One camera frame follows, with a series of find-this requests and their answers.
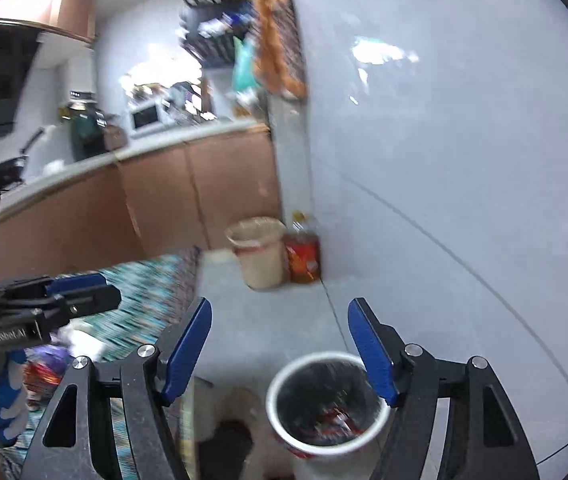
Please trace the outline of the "white trash bucket black liner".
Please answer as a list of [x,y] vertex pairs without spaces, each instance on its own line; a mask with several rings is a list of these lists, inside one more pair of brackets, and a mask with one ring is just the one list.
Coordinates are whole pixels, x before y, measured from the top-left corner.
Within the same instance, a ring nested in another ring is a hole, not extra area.
[[373,442],[391,408],[377,396],[358,356],[315,352],[273,378],[265,412],[276,439],[303,460],[337,460]]

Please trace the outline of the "brown kitchen cabinet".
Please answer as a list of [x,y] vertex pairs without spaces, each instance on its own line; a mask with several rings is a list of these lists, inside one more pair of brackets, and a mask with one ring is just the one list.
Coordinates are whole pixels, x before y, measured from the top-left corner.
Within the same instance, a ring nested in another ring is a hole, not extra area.
[[280,214],[266,125],[243,120],[158,133],[5,193],[0,282],[193,246],[227,249],[225,231],[235,222]]

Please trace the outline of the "zigzag patterned table cloth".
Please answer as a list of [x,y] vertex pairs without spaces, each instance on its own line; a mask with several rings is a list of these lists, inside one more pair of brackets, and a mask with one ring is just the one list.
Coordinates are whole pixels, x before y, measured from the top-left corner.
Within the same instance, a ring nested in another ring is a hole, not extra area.
[[[100,361],[124,358],[140,344],[154,342],[168,325],[180,321],[195,296],[199,256],[200,250],[192,247],[173,255],[121,263],[98,271],[121,292],[117,310],[87,316],[79,324],[105,344]],[[33,397],[29,403],[24,433],[11,448],[0,451],[0,471],[5,479],[19,479],[48,400],[35,401]],[[110,413],[122,479],[139,479],[120,399],[110,400]]]

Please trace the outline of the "black wok pan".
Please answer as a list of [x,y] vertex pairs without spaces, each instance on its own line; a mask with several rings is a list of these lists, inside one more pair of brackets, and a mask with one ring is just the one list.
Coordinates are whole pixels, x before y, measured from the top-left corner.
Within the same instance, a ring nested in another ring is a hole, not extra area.
[[27,143],[19,150],[19,154],[0,162],[0,191],[6,192],[17,185],[24,183],[22,175],[24,174],[29,160],[29,151],[32,149],[37,140],[45,133],[45,129],[40,127]]

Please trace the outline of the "beige wastebasket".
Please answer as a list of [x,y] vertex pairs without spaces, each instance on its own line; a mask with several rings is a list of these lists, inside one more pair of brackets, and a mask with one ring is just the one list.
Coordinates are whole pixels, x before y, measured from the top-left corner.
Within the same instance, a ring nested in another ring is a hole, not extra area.
[[270,289],[285,281],[285,233],[285,224],[271,217],[241,220],[225,230],[249,288]]

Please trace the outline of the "dark green kettle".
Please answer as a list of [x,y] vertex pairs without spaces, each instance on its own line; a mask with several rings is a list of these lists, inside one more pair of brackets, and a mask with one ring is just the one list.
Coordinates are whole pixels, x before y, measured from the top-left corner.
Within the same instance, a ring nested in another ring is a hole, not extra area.
[[70,142],[76,162],[104,154],[106,120],[92,102],[75,102],[69,107]]

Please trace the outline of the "white microwave oven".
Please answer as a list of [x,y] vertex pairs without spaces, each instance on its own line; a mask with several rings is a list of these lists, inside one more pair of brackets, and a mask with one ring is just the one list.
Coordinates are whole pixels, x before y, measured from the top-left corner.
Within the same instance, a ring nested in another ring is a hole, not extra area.
[[130,120],[133,138],[163,131],[174,124],[168,102],[162,98],[134,105],[130,110]]

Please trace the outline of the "teal hanging bag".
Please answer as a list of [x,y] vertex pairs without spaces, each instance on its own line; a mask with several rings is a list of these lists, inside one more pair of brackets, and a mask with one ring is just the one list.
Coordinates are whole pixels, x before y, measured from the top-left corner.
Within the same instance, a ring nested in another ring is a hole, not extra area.
[[255,40],[248,34],[243,40],[234,38],[235,62],[233,67],[233,89],[244,92],[255,88],[257,81],[253,74],[253,54]]

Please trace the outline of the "orange patterned hanging apron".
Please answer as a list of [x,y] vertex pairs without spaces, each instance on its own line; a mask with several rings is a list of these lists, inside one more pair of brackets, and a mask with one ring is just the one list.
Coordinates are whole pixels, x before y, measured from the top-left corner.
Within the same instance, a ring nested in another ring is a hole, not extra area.
[[252,68],[270,94],[303,101],[308,96],[298,21],[293,0],[251,0],[256,11]]

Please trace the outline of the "black wall dish rack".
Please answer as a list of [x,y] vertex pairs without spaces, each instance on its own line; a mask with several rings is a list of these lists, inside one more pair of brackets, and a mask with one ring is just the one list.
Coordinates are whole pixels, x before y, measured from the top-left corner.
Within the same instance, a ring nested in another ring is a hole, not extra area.
[[183,47],[203,68],[231,67],[235,41],[252,29],[255,11],[250,0],[182,0],[186,6]]

